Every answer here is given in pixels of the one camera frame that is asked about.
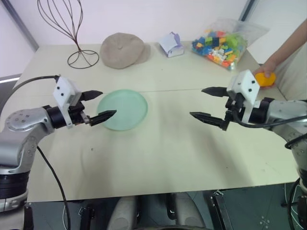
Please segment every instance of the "light green plastic plate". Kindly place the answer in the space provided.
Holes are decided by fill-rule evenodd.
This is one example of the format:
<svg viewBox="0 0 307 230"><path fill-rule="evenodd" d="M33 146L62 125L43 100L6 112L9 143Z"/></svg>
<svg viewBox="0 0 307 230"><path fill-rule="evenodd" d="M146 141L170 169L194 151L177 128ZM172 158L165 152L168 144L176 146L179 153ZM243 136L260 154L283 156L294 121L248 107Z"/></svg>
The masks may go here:
<svg viewBox="0 0 307 230"><path fill-rule="evenodd" d="M117 112L103 125L113 130L128 130L136 127L147 114L147 102L138 92L117 90L106 95L99 103L97 113L105 110Z"/></svg>

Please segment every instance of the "human hand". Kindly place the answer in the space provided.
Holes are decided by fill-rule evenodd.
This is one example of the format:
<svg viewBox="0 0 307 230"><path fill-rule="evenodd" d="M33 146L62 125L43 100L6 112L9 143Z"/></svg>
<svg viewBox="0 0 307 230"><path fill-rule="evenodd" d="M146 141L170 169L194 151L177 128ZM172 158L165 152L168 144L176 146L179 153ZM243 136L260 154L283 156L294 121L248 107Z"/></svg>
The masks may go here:
<svg viewBox="0 0 307 230"><path fill-rule="evenodd" d="M264 76L269 78L271 73L275 71L276 67L277 65L274 61L267 60L262 66L253 72L253 75L255 76L257 73L264 73Z"/></svg>

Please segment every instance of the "person's arm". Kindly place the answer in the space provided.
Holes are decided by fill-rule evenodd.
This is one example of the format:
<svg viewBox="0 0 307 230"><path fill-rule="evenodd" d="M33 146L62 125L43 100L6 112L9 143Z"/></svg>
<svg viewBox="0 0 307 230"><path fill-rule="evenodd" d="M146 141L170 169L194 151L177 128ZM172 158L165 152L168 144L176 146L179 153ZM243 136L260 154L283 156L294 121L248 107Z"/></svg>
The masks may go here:
<svg viewBox="0 0 307 230"><path fill-rule="evenodd" d="M293 34L283 43L283 45L273 53L269 59L257 70L256 73L264 72L266 77L269 77L276 67L291 56L298 48L307 41L307 20L293 32Z"/></svg>

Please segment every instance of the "wire hat stand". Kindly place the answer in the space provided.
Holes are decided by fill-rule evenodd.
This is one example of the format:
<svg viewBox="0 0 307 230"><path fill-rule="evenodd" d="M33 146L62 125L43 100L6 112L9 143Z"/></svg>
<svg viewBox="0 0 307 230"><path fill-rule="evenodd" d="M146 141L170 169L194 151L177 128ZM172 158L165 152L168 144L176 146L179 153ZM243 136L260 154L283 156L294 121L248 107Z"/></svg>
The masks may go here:
<svg viewBox="0 0 307 230"><path fill-rule="evenodd" d="M67 64L70 67L86 69L98 62L99 55L97 52L89 49L83 50L78 43L77 36L83 20L83 9L80 0L37 0L37 8L39 14L48 25L76 44L78 50L67 58Z"/></svg>

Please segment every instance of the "plastic bag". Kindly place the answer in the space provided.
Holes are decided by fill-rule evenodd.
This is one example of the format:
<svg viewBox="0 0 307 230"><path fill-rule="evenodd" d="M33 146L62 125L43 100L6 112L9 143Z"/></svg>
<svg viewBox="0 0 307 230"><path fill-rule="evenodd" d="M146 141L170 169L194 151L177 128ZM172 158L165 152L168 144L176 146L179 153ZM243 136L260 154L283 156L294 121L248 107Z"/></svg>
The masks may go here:
<svg viewBox="0 0 307 230"><path fill-rule="evenodd" d="M233 70L246 48L267 32L267 28L253 23L218 19L199 39L192 42L192 50Z"/></svg>

